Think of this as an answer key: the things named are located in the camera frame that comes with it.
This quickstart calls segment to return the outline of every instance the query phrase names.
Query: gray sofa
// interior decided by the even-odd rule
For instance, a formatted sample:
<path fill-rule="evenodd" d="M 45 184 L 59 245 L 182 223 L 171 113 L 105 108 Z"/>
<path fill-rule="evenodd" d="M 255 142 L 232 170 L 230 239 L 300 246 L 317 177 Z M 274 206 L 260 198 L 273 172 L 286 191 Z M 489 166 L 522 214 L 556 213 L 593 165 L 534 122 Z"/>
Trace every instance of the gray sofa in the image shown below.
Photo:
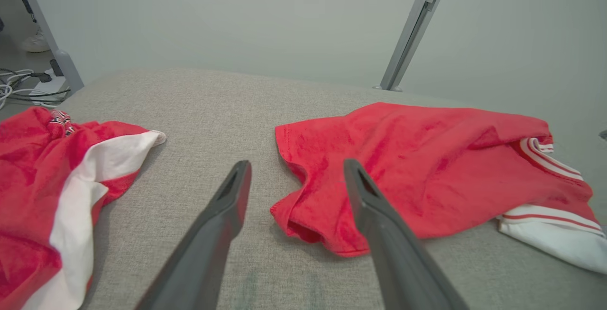
<path fill-rule="evenodd" d="M 299 187 L 274 128 L 373 102 L 459 103 L 381 90 L 201 70 L 125 72 L 88 85 L 61 109 L 74 122 L 120 120 L 167 134 L 95 228 L 83 309 L 130 310 L 232 165 L 253 167 L 245 225 L 233 241 L 219 309 L 380 309 L 370 256 L 340 258 L 286 237 L 269 207 Z M 607 278 L 498 233 L 489 222 L 425 246 L 473 309 L 600 309 Z"/>

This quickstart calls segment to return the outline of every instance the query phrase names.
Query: red clothing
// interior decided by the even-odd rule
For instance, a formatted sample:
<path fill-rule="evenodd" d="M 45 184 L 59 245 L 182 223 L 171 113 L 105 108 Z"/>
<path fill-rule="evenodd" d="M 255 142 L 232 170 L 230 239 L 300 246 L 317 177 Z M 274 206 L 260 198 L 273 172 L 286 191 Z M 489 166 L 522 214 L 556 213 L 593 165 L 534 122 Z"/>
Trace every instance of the red clothing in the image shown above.
<path fill-rule="evenodd" d="M 588 206 L 592 190 L 542 153 L 552 151 L 552 136 L 536 118 L 375 103 L 278 126 L 276 142 L 303 185 L 271 214 L 290 237 L 341 256 L 368 252 L 347 197 L 347 158 L 365 167 L 419 238 L 453 235 L 525 204 L 567 211 L 601 231 Z"/>
<path fill-rule="evenodd" d="M 101 207 L 164 137 L 120 122 L 72 124 L 43 108 L 0 124 L 0 309 L 82 305 Z"/>

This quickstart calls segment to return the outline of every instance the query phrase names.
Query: person's leg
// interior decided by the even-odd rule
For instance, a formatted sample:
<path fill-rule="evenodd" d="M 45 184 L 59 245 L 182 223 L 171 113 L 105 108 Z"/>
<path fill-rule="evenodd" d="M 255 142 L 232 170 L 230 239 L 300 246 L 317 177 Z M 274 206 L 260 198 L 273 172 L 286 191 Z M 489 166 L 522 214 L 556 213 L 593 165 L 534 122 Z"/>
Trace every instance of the person's leg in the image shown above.
<path fill-rule="evenodd" d="M 32 21 L 37 23 L 36 17 L 34 16 L 34 12 L 28 0 L 22 1 L 23 4 L 26 6 L 26 10 L 28 11 L 28 13 L 30 14 L 30 16 L 32 16 Z M 46 52 L 50 50 L 50 48 L 48 47 L 48 42 L 46 41 L 46 38 L 44 37 L 44 33 L 42 32 L 42 29 L 40 29 L 40 26 L 37 27 L 36 34 L 34 36 L 26 38 L 26 40 L 22 42 L 21 46 L 24 50 L 33 53 Z"/>

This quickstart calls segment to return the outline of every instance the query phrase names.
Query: sneaker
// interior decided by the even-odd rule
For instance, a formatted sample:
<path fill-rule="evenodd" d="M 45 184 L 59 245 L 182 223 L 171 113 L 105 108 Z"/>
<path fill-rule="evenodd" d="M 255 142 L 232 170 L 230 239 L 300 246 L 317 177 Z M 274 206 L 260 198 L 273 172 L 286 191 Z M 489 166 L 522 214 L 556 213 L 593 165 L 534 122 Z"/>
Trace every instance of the sneaker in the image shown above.
<path fill-rule="evenodd" d="M 40 53 L 50 50 L 40 26 L 38 26 L 36 35 L 26 38 L 24 42 L 21 43 L 21 47 L 30 53 Z"/>

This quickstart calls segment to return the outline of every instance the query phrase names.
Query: power strip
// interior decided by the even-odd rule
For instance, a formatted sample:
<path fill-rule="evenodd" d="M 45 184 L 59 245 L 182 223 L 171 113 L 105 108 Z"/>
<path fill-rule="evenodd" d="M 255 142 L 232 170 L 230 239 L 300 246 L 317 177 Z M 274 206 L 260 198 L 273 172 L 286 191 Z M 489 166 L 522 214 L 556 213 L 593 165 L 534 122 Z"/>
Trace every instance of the power strip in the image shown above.
<path fill-rule="evenodd" d="M 55 72 L 53 72 L 53 69 L 49 69 L 44 71 L 46 74 L 50 75 L 50 77 L 52 78 L 51 81 L 49 82 L 39 82 L 36 85 L 36 89 L 40 90 L 40 91 L 44 91 L 45 93 L 56 93 L 59 91 L 65 91 L 69 88 L 69 86 L 67 85 L 67 81 L 65 80 L 65 77 L 58 77 L 57 75 L 55 75 Z M 30 97 L 36 98 L 36 96 L 39 94 L 39 92 L 30 92 Z M 41 102 L 32 102 L 34 103 L 34 105 L 41 105 Z"/>

